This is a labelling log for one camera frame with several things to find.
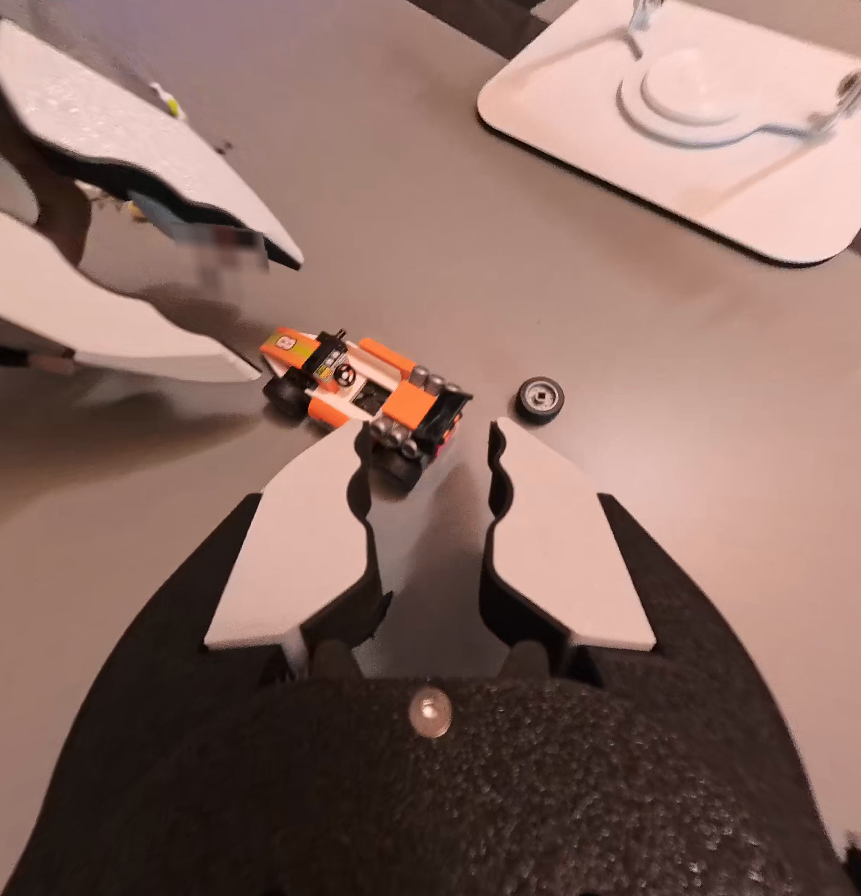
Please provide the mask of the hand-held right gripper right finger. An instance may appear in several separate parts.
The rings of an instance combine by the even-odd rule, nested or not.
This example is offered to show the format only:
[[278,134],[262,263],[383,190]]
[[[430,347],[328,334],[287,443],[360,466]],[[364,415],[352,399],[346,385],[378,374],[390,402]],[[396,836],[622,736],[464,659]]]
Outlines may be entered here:
[[509,418],[490,424],[492,521],[481,619],[503,644],[537,642],[553,671],[591,648],[650,653],[656,635],[591,479]]

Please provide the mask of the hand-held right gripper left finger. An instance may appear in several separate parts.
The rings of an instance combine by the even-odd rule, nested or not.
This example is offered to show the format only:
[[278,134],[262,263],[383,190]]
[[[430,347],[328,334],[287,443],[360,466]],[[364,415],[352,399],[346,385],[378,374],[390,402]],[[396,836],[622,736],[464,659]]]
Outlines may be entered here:
[[392,595],[381,582],[371,491],[369,426],[349,421],[266,485],[223,588],[204,646],[281,649],[306,671],[330,641],[373,638]]

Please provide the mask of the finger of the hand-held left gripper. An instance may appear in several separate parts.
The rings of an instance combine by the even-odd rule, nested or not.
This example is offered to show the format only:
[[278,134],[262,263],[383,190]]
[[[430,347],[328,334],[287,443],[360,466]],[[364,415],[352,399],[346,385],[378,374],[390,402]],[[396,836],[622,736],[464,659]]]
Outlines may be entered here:
[[82,365],[181,382],[261,378],[221,342],[90,280],[52,241],[1,211],[0,319],[71,350]]
[[208,229],[250,234],[269,261],[298,270],[304,256],[279,218],[212,144],[158,107],[0,16],[0,116],[43,163],[132,203],[176,241]]

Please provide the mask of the orange lego race car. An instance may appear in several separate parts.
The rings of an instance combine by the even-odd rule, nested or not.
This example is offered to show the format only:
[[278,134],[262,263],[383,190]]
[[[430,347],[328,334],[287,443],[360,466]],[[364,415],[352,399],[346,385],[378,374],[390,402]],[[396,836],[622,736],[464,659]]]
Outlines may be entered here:
[[366,424],[372,463],[410,494],[446,448],[473,396],[447,378],[370,338],[345,330],[275,330],[261,345],[269,370],[263,388],[281,417],[333,431]]

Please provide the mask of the loose black lego wheel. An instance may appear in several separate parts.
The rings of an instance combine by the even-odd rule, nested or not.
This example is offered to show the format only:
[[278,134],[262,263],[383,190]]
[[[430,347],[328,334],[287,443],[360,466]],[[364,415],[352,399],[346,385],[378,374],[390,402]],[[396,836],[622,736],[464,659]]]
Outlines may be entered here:
[[522,420],[540,427],[554,421],[565,403],[566,394],[557,381],[536,376],[521,383],[515,395],[514,407]]

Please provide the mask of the white booklet stand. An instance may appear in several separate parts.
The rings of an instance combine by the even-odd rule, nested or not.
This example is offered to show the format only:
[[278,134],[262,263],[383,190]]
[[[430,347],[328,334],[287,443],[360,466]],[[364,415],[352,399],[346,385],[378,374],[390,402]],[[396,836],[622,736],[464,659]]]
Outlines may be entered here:
[[494,131],[767,261],[861,238],[861,53],[729,2],[576,2],[477,98]]

